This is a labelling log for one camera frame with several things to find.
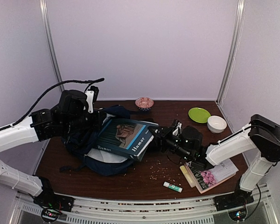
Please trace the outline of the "pink flower Designer Fate book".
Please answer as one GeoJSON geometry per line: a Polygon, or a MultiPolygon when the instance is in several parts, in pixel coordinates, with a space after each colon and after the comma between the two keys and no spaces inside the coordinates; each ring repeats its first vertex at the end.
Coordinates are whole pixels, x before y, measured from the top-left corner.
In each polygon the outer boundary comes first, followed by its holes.
{"type": "Polygon", "coordinates": [[[238,168],[231,159],[227,159],[214,168],[204,171],[194,168],[192,162],[186,162],[184,166],[201,194],[227,181],[238,172],[238,168]]]}

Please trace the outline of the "navy blue student backpack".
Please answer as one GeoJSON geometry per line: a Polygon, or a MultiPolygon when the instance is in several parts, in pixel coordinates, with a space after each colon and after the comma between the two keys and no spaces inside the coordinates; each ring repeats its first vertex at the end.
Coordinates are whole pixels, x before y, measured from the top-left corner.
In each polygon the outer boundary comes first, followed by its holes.
{"type": "Polygon", "coordinates": [[[78,158],[81,161],[81,165],[77,168],[63,166],[59,168],[60,172],[77,172],[87,167],[99,175],[111,176],[127,171],[127,168],[134,163],[133,160],[94,148],[94,143],[98,139],[100,130],[100,128],[88,128],[72,136],[61,138],[65,149],[78,158]]]}

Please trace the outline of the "teal Humor hardcover book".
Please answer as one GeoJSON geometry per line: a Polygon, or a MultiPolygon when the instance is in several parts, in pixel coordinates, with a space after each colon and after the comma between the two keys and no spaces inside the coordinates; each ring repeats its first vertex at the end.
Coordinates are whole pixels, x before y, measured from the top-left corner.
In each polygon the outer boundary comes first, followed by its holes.
{"type": "Polygon", "coordinates": [[[142,120],[110,118],[103,125],[93,148],[141,161],[154,139],[148,129],[150,126],[158,124],[142,120]]]}

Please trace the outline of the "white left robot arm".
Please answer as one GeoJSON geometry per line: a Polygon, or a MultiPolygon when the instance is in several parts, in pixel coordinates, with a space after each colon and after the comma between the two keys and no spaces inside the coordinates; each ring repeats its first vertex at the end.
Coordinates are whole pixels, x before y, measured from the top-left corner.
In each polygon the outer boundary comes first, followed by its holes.
{"type": "MultiPolygon", "coordinates": [[[[104,112],[94,108],[98,93],[96,86],[84,92],[65,90],[53,108],[30,112],[22,121],[1,127],[0,153],[54,137],[69,139],[78,132],[97,131],[106,118],[104,112]]],[[[54,207],[58,202],[49,180],[23,173],[1,159],[0,183],[39,197],[47,207],[54,207]]]]}

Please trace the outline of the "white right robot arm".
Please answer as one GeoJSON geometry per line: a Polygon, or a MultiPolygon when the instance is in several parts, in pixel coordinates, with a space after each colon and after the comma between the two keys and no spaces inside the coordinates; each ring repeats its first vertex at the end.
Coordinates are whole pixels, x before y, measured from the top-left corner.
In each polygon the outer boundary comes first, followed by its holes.
{"type": "Polygon", "coordinates": [[[203,135],[195,128],[180,129],[174,120],[171,126],[150,126],[148,129],[163,152],[169,150],[189,162],[195,169],[204,171],[243,152],[257,149],[258,153],[249,168],[238,180],[230,202],[240,206],[269,169],[280,161],[280,125],[259,115],[234,134],[202,146],[203,135]]]}

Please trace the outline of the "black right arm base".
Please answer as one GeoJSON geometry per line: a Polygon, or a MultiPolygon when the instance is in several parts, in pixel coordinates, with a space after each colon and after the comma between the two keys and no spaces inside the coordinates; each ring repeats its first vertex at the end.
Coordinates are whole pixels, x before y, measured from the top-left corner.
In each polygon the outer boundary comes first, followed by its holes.
{"type": "Polygon", "coordinates": [[[217,211],[229,210],[254,202],[252,192],[241,190],[239,185],[236,186],[233,193],[216,196],[213,200],[217,211]]]}

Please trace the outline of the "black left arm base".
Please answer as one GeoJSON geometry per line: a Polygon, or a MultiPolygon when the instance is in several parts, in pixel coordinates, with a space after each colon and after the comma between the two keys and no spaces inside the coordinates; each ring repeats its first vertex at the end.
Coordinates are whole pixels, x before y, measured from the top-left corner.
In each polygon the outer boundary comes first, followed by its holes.
{"type": "Polygon", "coordinates": [[[52,208],[58,211],[71,212],[74,198],[62,196],[54,193],[52,186],[47,178],[39,177],[42,183],[42,192],[34,196],[34,203],[41,207],[52,208]]]}

